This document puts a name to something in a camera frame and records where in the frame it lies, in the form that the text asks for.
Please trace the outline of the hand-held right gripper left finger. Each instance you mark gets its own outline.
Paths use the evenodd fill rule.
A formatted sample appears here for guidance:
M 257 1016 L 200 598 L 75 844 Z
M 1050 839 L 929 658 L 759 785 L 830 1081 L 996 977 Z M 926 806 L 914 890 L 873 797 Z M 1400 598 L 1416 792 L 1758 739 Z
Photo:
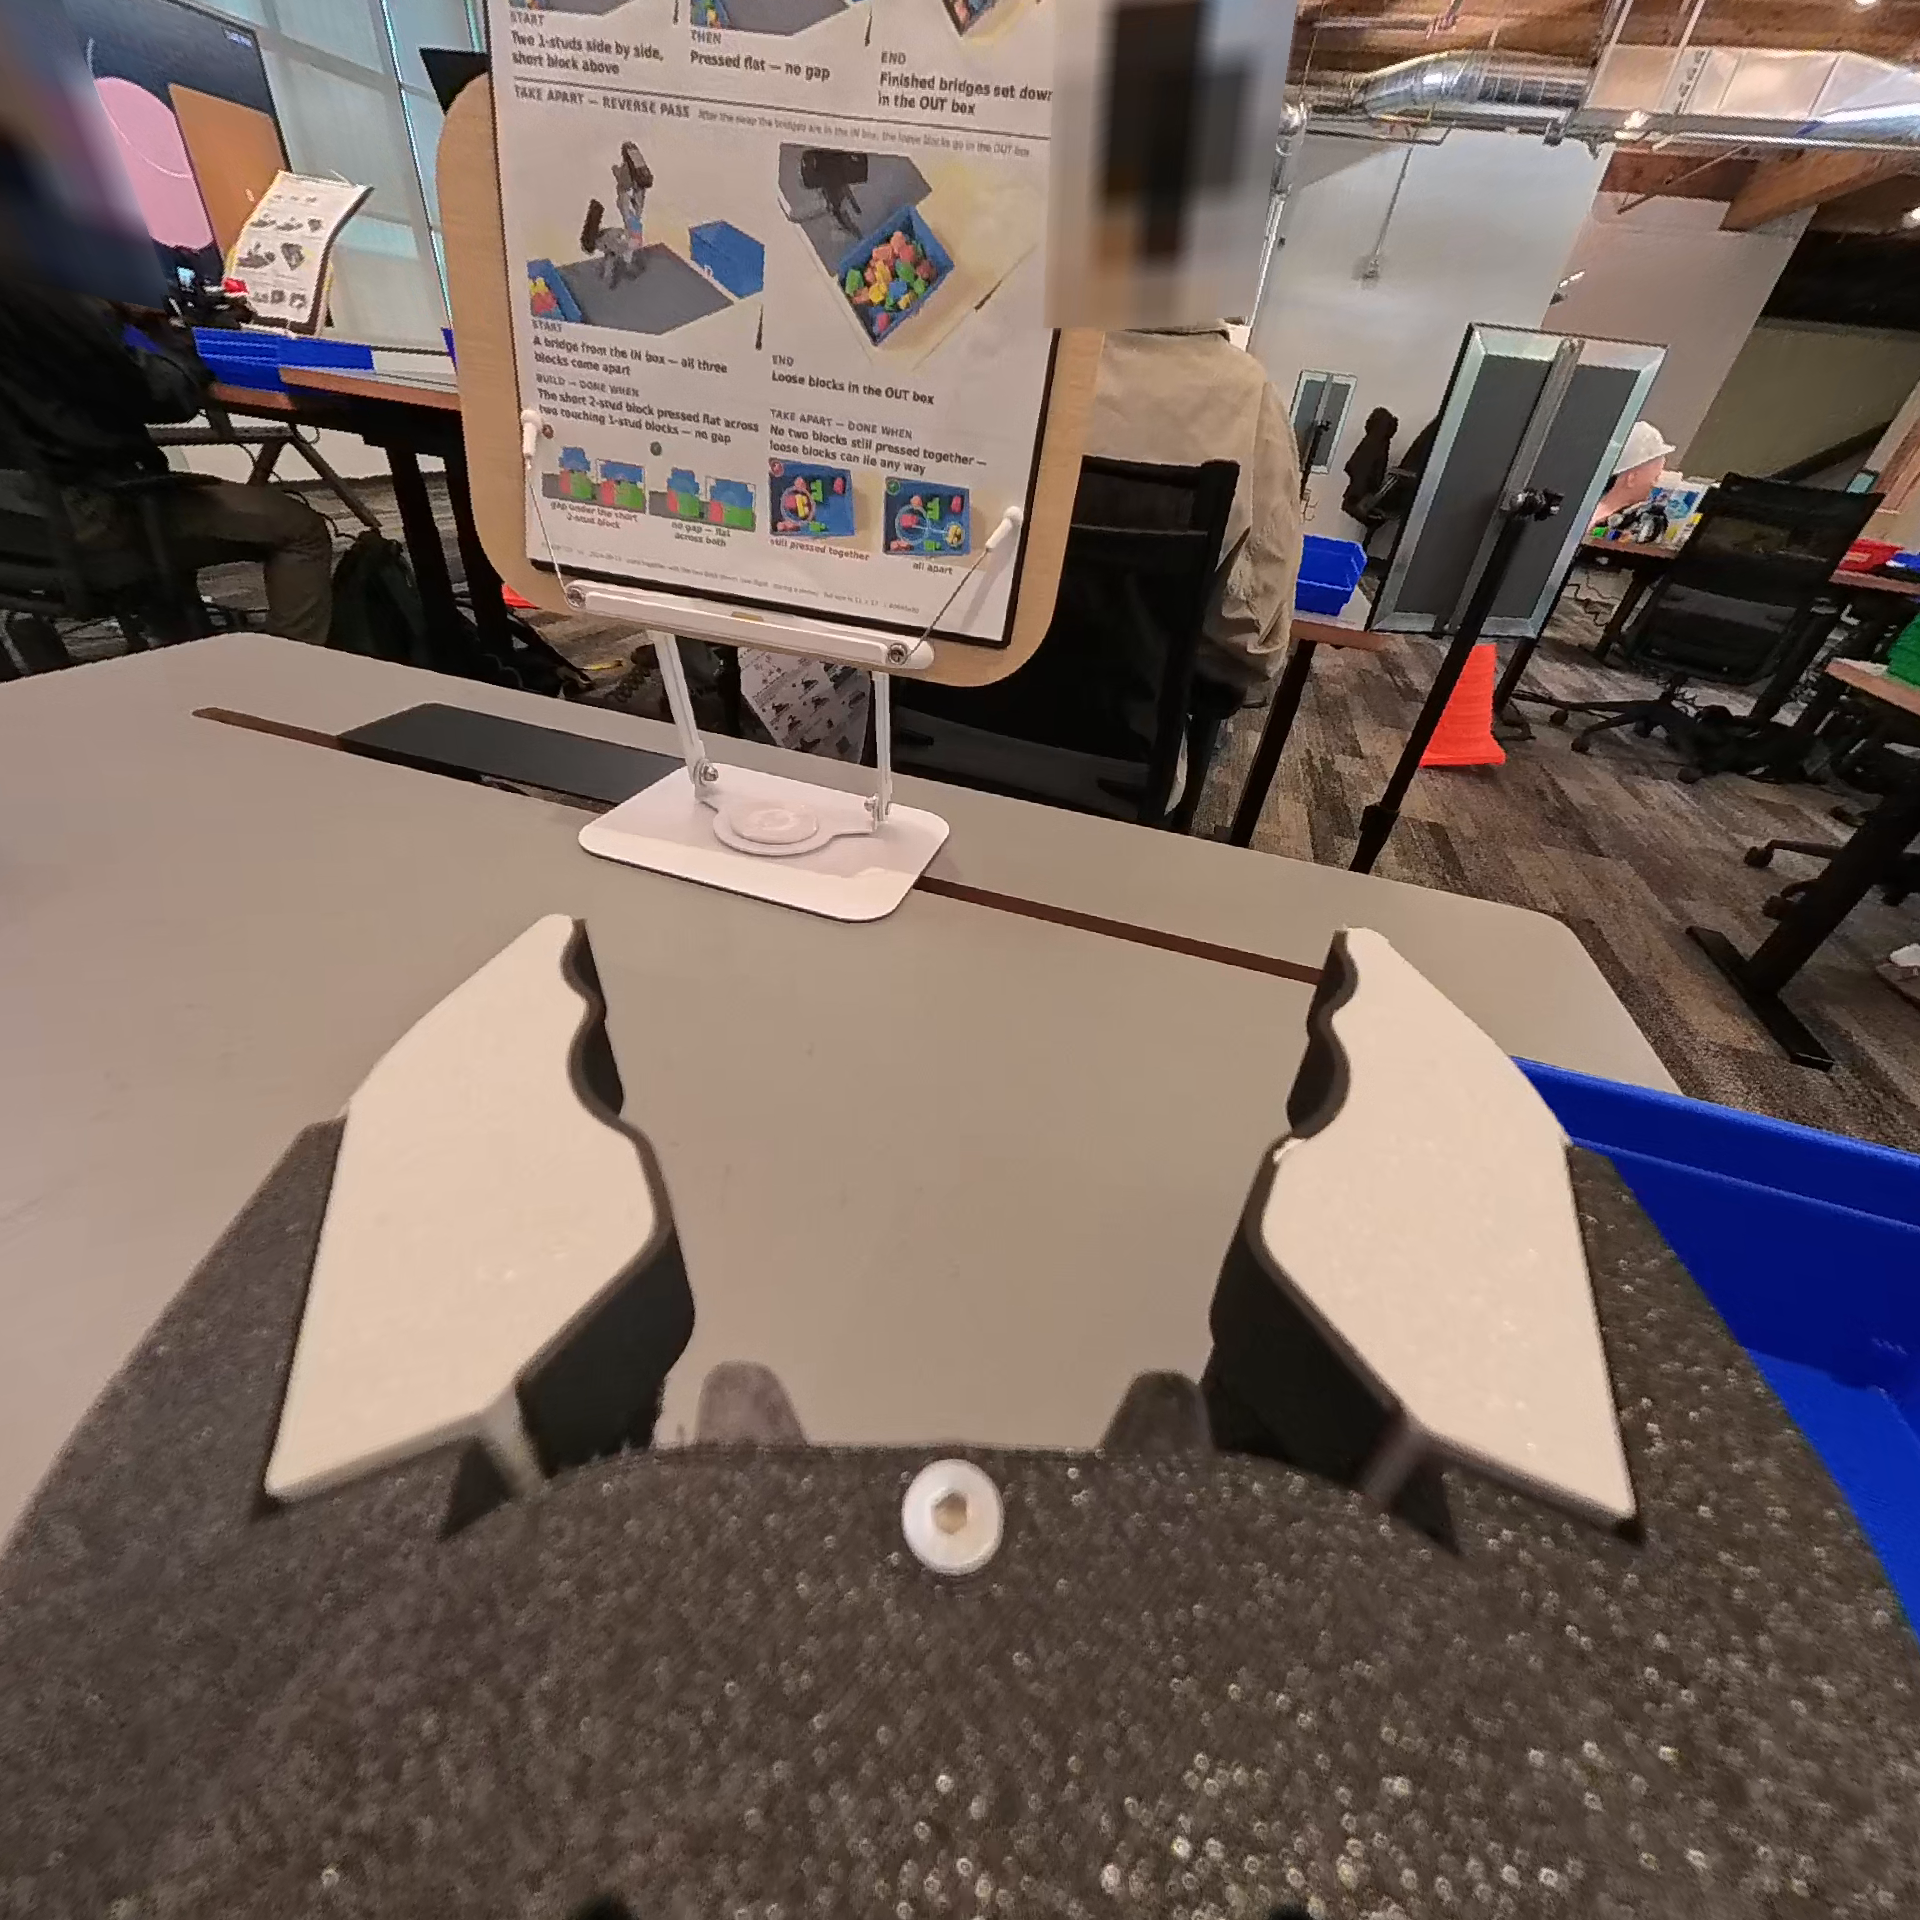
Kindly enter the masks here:
M 519 1494 L 656 1444 L 695 1302 L 621 1103 L 569 916 L 529 924 L 374 1065 L 342 1116 L 265 1498 L 444 1448 Z

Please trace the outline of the printed instruction sheet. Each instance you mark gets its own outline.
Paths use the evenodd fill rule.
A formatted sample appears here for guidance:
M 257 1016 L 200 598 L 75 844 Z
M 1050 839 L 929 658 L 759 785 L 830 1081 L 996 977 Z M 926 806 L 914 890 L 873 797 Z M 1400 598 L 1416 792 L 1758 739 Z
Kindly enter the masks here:
M 1057 362 L 1046 5 L 489 5 L 529 562 L 1002 650 Z

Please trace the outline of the black office chair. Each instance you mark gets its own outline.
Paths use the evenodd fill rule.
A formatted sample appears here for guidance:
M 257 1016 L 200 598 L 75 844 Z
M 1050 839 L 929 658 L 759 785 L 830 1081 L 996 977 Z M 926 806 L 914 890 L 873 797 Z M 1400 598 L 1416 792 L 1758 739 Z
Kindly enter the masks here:
M 178 474 L 107 482 L 107 521 L 134 529 L 130 543 L 83 540 L 64 490 L 37 469 L 1 472 L 1 679 L 5 685 L 74 665 L 61 623 L 132 623 L 132 646 L 200 641 L 210 619 L 198 573 L 173 548 L 165 506 Z
M 1238 466 L 1081 460 L 1048 633 L 994 685 L 891 683 L 900 773 L 1183 835 L 1224 685 L 1201 641 Z
M 1664 735 L 1685 785 L 1745 773 L 1771 724 L 1760 705 L 1743 714 L 1688 706 L 1692 693 L 1785 695 L 1838 612 L 1833 576 L 1880 511 L 1880 492 L 1833 492 L 1730 476 L 1703 501 L 1676 556 L 1629 593 L 1602 641 L 1617 662 L 1656 681 L 1656 695 L 1572 701 L 1548 709 L 1548 726 L 1574 717 L 1574 754 L 1629 730 Z

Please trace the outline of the empty blue plastic bin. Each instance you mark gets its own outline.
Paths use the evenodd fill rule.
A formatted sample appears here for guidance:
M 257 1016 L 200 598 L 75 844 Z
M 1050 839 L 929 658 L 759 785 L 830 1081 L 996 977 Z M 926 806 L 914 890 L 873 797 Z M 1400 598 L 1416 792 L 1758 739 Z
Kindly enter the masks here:
M 1522 1061 L 1607 1159 L 1818 1454 L 1918 1620 L 1918 1161 Z

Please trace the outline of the black desk frame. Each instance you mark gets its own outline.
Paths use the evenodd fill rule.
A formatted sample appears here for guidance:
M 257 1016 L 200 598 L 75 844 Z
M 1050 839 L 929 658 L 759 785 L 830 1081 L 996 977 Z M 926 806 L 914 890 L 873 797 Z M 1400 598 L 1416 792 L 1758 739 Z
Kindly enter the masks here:
M 1741 953 L 1710 926 L 1688 926 L 1688 941 L 1792 1066 L 1830 1075 L 1836 1061 L 1784 1001 L 1784 990 L 1868 894 L 1889 887 L 1897 866 L 1915 860 L 1915 840 L 1918 777 L 1907 774 L 1830 851 L 1824 870 L 1788 903 L 1758 948 Z

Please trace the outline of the grey partition panel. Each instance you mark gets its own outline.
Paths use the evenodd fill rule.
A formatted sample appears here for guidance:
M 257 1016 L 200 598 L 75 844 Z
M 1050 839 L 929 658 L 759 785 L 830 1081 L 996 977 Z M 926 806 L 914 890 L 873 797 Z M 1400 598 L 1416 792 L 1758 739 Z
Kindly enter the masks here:
M 1450 631 L 1494 559 L 1510 501 L 1550 494 L 1552 516 L 1520 519 L 1480 629 L 1490 643 L 1538 638 L 1665 358 L 1661 345 L 1470 325 L 1369 631 Z

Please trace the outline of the black backpack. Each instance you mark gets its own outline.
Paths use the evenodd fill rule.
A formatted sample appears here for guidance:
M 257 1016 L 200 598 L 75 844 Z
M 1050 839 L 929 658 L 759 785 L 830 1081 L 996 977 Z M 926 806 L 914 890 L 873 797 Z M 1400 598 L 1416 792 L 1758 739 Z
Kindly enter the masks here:
M 432 636 L 404 548 L 362 531 L 331 573 L 327 650 L 363 660 L 432 668 Z

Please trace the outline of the wooden desk black legs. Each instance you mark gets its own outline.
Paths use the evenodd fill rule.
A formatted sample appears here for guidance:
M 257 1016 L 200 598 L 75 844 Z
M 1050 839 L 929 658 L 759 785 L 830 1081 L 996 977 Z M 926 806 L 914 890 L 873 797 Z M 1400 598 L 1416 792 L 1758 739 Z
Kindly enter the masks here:
M 1335 650 L 1378 657 L 1400 641 L 1404 641 L 1404 635 L 1351 626 L 1327 617 L 1302 612 L 1292 617 L 1289 648 L 1264 711 L 1252 762 L 1226 829 L 1228 846 L 1247 851 L 1253 843 L 1318 655 Z M 1437 672 L 1427 687 L 1417 719 L 1406 735 L 1400 761 L 1385 780 L 1380 798 L 1362 811 L 1350 873 L 1369 875 L 1396 832 L 1406 798 L 1422 770 L 1439 717 L 1452 701 L 1453 687 L 1459 681 L 1467 657 L 1467 653 L 1459 653 L 1452 644 L 1442 650 Z
M 432 389 L 417 377 L 311 367 L 286 369 L 277 381 L 277 386 L 265 389 L 218 381 L 210 401 L 221 415 L 339 430 L 380 452 L 391 476 L 401 544 L 439 668 L 485 677 L 477 660 L 487 658 L 498 671 L 508 671 L 513 665 L 510 610 L 502 576 L 477 535 L 455 390 Z M 424 460 L 437 460 L 444 469 L 444 502 L 460 581 L 453 581 L 447 562 Z

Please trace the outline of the row of blue bins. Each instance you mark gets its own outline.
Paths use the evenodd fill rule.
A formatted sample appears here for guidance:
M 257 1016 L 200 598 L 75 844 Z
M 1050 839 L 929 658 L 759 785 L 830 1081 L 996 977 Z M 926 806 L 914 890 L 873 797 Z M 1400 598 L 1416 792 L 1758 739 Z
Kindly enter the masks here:
M 399 386 L 457 390 L 445 353 L 376 349 L 339 338 L 307 338 L 272 331 L 194 329 L 200 360 L 216 385 L 245 392 L 281 392 L 284 372 L 330 372 Z

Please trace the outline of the printed paper sheet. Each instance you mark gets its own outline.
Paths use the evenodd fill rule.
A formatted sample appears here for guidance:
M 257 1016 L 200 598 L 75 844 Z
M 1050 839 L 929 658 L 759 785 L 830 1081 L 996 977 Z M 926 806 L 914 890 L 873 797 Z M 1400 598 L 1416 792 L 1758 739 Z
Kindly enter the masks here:
M 865 671 L 747 646 L 735 658 L 741 701 L 773 747 L 859 762 L 871 717 Z

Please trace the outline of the instruction sheet on white stand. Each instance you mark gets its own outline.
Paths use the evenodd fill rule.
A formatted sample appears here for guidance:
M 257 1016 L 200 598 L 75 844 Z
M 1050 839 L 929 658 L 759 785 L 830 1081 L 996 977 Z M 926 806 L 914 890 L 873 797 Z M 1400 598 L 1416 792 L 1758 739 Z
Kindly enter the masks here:
M 1052 132 L 1048 189 L 1052 177 Z M 632 589 L 596 587 L 529 560 L 532 437 L 519 404 L 515 306 L 523 272 L 510 264 L 492 58 L 445 111 L 437 186 L 451 314 L 451 358 L 472 502 L 496 573 L 534 606 L 586 612 L 637 631 L 652 648 L 678 733 L 684 774 L 612 808 L 581 830 L 598 859 L 765 900 L 845 924 L 891 916 L 947 839 L 938 814 L 893 800 L 896 681 L 992 685 L 1033 655 L 1052 619 L 1086 438 L 1098 338 L 1050 325 L 1043 236 L 1043 325 L 1057 334 L 1033 529 L 1021 548 L 1016 636 L 1008 646 L 871 636 L 848 626 L 676 606 Z M 738 650 L 842 662 L 871 677 L 871 717 L 859 762 L 785 751 L 746 706 Z

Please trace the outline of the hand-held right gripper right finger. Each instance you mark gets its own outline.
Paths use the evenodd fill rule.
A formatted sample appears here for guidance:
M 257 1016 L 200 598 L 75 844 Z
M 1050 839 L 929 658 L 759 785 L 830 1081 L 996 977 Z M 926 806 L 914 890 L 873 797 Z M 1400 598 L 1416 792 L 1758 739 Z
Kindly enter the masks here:
M 1640 1502 L 1572 1183 L 1517 1062 L 1338 928 L 1208 1308 L 1213 1444 L 1446 1534 L 1464 1472 L 1612 1534 Z

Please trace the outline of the black tripod stand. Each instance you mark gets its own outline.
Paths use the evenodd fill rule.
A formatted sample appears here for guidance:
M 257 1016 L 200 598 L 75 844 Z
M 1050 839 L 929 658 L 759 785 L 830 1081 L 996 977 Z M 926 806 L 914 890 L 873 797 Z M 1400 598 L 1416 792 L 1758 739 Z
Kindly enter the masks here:
M 1450 638 L 1442 662 L 1406 735 L 1401 754 L 1389 778 L 1383 783 L 1378 800 L 1360 812 L 1356 848 L 1348 864 L 1350 873 L 1373 873 L 1380 853 L 1385 851 L 1400 822 L 1401 806 L 1424 766 L 1437 724 L 1452 705 L 1453 690 L 1475 657 L 1483 623 L 1497 601 L 1526 531 L 1536 523 L 1552 521 L 1559 512 L 1559 506 L 1562 496 L 1557 492 L 1524 489 L 1504 499 L 1500 511 L 1490 521 L 1486 539 L 1462 585 L 1459 602 L 1452 612 L 1448 626 Z

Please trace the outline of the pink and orange wall poster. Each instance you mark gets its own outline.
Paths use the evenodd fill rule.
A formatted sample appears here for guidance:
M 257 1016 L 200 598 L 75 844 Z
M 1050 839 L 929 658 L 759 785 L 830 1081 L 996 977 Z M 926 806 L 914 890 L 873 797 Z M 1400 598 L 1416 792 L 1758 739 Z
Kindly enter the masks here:
M 156 246 L 219 277 L 286 171 L 255 27 L 182 3 L 70 3 L 65 13 Z

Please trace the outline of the silver ceiling duct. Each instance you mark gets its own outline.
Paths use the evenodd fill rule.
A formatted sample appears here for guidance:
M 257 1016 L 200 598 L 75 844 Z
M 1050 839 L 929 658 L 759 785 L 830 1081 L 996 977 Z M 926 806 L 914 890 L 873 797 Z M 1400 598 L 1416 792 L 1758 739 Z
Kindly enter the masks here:
M 1594 78 L 1591 60 L 1442 53 L 1358 76 L 1335 112 L 1371 127 L 1562 135 Z

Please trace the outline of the small instruction sheet stand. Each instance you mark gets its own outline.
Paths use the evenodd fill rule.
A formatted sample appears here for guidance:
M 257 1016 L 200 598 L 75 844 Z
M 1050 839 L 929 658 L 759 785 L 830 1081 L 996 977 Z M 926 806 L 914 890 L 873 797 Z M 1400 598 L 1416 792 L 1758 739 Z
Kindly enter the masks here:
M 371 185 L 280 168 L 223 259 L 221 288 L 255 325 L 315 337 L 327 319 L 331 259 Z

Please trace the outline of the orange traffic cone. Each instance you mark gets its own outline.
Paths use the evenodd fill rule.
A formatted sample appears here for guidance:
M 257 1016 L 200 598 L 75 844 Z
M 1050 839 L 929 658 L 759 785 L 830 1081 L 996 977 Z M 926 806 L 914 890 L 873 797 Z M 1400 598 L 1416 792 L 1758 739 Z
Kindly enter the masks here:
M 1500 648 L 1480 641 L 1462 662 L 1446 706 L 1420 756 L 1422 770 L 1477 770 L 1505 765 L 1496 737 L 1494 695 Z

